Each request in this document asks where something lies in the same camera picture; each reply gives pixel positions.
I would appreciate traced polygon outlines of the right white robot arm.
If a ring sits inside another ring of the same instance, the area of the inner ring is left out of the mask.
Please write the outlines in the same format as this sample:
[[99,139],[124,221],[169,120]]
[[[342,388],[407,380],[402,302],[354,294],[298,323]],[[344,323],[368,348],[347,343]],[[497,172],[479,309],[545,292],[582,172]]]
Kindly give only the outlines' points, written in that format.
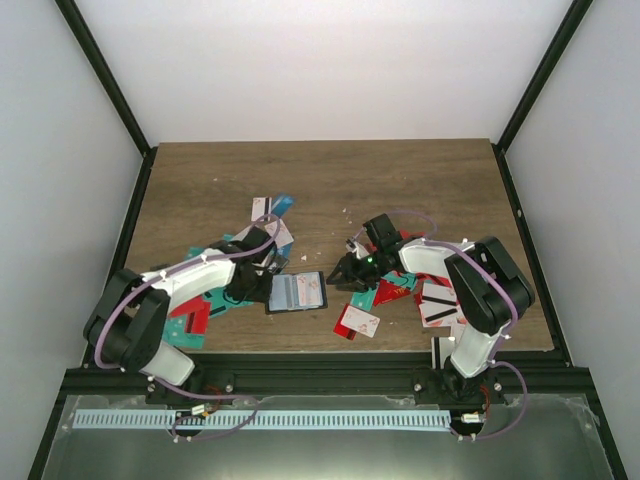
[[454,371],[444,378],[447,396],[458,403],[480,390],[479,375],[494,361],[510,329],[535,302],[534,289],[502,242],[485,236],[475,242],[449,243],[426,235],[404,235],[390,217],[379,215],[363,224],[371,250],[356,236],[326,283],[339,290],[366,292],[391,272],[434,275],[448,281],[452,307],[468,326],[454,348]]

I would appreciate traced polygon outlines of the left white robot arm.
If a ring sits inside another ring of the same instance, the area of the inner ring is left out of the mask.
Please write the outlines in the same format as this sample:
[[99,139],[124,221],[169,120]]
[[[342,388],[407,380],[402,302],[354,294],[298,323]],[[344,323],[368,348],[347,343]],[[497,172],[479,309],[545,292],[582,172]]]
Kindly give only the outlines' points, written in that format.
[[251,226],[244,236],[218,241],[200,254],[156,271],[116,272],[108,281],[83,336],[101,369],[142,373],[169,384],[181,403],[196,402],[204,392],[194,361],[163,339],[170,314],[214,289],[227,289],[243,301],[267,279],[264,263],[276,251],[268,232]]

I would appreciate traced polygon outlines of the black leather card holder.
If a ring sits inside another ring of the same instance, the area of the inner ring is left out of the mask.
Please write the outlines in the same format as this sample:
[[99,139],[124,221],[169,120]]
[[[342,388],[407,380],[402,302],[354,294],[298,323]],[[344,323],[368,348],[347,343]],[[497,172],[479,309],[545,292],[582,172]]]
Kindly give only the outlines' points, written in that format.
[[297,276],[302,273],[278,274],[273,277],[272,291],[265,305],[265,312],[267,314],[278,314],[325,309],[328,306],[328,299],[324,274],[321,271],[314,272],[319,273],[322,282],[323,304],[321,306],[305,308],[299,305],[296,280]]

